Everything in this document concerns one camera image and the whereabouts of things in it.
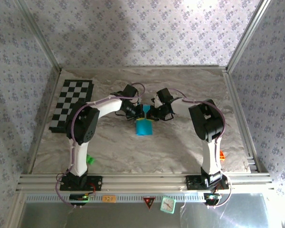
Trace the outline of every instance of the blue object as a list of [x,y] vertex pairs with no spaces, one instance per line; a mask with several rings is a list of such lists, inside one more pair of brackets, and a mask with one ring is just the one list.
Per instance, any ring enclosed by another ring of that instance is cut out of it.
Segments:
[[136,134],[152,135],[152,121],[146,119],[146,113],[150,110],[150,105],[144,105],[142,109],[144,111],[144,119],[136,121]]

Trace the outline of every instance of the red warning triangle sticker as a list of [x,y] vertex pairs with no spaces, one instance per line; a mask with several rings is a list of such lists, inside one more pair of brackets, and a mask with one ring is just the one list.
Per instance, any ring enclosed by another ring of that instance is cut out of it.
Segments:
[[143,200],[147,204],[147,207],[150,209],[155,200],[155,197],[144,197]]

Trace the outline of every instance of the metal panel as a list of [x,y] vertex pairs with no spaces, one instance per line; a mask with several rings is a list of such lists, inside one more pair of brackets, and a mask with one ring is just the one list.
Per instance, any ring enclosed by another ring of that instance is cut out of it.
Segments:
[[160,211],[160,203],[149,210],[143,203],[94,203],[73,209],[62,203],[28,203],[21,228],[277,228],[271,224],[262,194],[235,194],[221,208],[207,209],[201,203],[176,203],[174,214]]

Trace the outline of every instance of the yellow label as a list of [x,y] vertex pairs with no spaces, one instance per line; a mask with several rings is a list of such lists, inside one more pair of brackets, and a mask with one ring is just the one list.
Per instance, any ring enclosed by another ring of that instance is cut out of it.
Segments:
[[116,196],[103,196],[104,203],[116,203]]

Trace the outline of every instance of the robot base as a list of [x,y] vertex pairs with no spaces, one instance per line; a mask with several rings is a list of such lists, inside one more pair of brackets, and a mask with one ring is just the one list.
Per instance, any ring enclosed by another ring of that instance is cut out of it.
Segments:
[[102,176],[88,176],[85,172],[81,177],[68,173],[62,177],[60,191],[101,191]]
[[222,189],[229,188],[227,177],[222,175],[221,172],[208,175],[201,168],[201,175],[186,176],[187,190],[212,190],[219,184]]

